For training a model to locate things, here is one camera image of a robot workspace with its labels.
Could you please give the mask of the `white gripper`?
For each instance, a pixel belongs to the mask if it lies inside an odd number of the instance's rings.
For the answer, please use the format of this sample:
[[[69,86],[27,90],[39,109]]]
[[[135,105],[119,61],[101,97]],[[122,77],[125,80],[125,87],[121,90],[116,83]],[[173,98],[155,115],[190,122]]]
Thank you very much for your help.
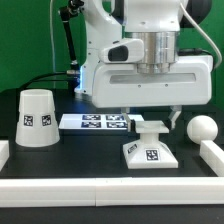
[[[136,64],[99,64],[92,102],[98,108],[122,108],[129,132],[134,130],[135,122],[125,107],[172,106],[168,120],[174,129],[181,105],[206,104],[211,99],[212,67],[209,55],[181,56],[167,73],[160,74],[138,73]]]

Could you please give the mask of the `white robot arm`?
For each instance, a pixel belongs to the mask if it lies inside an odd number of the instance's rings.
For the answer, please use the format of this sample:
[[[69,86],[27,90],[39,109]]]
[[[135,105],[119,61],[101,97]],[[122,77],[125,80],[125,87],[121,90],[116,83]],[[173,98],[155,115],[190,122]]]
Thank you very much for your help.
[[[211,98],[213,58],[179,49],[182,27],[196,27],[199,0],[83,0],[86,60],[80,91],[98,108],[200,105]]]

